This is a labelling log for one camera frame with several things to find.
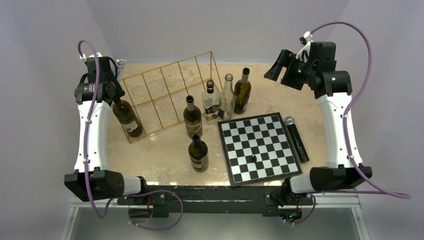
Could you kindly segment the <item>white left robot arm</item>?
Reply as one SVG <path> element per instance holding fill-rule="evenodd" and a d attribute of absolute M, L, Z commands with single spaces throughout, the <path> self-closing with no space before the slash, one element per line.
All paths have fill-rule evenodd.
<path fill-rule="evenodd" d="M 116 62 L 108 56 L 98 56 L 99 86 L 96 84 L 95 57 L 83 58 L 87 67 L 74 96 L 80 120 L 80 139 L 74 171 L 64 176 L 64 185 L 81 201 L 105 200 L 129 195 L 138 205 L 146 203 L 149 191 L 141 176 L 125 177 L 109 169 L 107 129 L 113 102 L 125 95 L 118 81 Z"/>

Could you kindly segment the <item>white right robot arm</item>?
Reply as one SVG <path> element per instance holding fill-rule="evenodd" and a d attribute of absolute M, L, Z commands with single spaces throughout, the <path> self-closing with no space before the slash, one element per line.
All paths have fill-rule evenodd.
<path fill-rule="evenodd" d="M 324 167 L 284 180 L 278 197 L 288 204 L 307 194 L 349 192 L 370 179 L 372 168 L 365 166 L 355 149 L 352 115 L 352 81 L 346 70 L 337 70 L 334 50 L 310 50 L 307 61 L 283 49 L 264 78 L 276 81 L 283 68 L 281 84 L 297 90 L 308 85 L 323 115 L 327 139 Z"/>

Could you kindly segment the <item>clear liquor bottle black cap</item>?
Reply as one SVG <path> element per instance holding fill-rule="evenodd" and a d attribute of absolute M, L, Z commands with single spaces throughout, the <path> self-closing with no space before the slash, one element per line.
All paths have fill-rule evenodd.
<path fill-rule="evenodd" d="M 206 82 L 206 90 L 201 93 L 205 122 L 212 124 L 218 121 L 219 115 L 219 92 L 215 90 L 212 80 Z"/>

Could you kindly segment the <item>green bottle white label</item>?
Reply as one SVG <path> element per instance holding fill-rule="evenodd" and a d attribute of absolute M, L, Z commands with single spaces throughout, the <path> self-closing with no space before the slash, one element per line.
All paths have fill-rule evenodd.
<path fill-rule="evenodd" d="M 137 138 L 142 134 L 142 124 L 128 101 L 115 98 L 112 111 L 130 137 Z"/>

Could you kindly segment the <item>dark green wine bottle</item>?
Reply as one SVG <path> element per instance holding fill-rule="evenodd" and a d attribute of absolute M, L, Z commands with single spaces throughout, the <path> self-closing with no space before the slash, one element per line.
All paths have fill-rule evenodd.
<path fill-rule="evenodd" d="M 183 119 L 187 135 L 191 138 L 193 135 L 201 136 L 202 129 L 202 113 L 194 103 L 194 97 L 188 95 L 186 97 L 186 108 L 183 110 Z"/>

